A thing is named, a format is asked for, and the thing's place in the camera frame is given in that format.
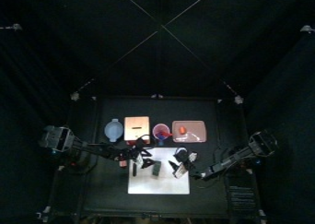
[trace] pink container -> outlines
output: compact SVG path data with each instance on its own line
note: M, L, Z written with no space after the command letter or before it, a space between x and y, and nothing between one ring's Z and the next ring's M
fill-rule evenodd
M152 128L152 135L159 140L159 146L164 143L163 141L172 136L169 133L169 128L165 124L156 124Z

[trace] black object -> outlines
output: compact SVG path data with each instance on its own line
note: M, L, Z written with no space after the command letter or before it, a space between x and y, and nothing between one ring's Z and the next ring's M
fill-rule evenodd
M135 145L132 147L119 149L111 144L88 144L73 135L70 129L66 127L54 127L52 125L45 126L38 145L41 147L50 148L53 151L66 153L68 156L64 161L64 165L66 167L74 167L78 161L84 161L85 164L88 164L86 161L89 154L99 155L105 159L119 162L132 159L133 162L139 163L140 160L139 165L141 168L147 168L153 164L151 159L143 159L143 157L151 156L143 146Z
M136 176L136 164L133 163L133 176Z
M160 169L161 169L161 161L155 161L153 167L152 167L152 175L153 176L159 176Z
M275 149L276 139L273 136L267 133L267 131L256 132L249 137L248 147L235 152L227 159L223 159L220 162L215 163L204 171L196 171L192 176L195 178L208 180L219 175L223 170L229 169L241 160L271 156L275 153Z

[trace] tray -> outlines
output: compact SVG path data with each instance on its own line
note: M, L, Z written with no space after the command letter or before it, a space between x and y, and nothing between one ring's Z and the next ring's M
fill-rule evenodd
M207 131L203 121L173 121L172 122L172 139L177 143L201 143L207 141Z

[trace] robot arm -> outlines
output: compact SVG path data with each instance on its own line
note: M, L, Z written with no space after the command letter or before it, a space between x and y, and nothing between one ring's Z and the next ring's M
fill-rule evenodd
M239 163L243 159L255 157L268 157L275 153L276 139L265 131L256 132L249 137L248 147L233 153L228 158L215 163L203 171L196 171L192 175L197 179L208 180L215 177L221 171Z
M111 144L88 144L81 141L66 127L45 126L41 140L41 147L48 147L53 151L66 153L74 149L85 151L89 154L104 157L113 161L124 161L132 159L139 165L144 165L143 157L149 157L151 154L140 146L127 147L124 149L115 148Z

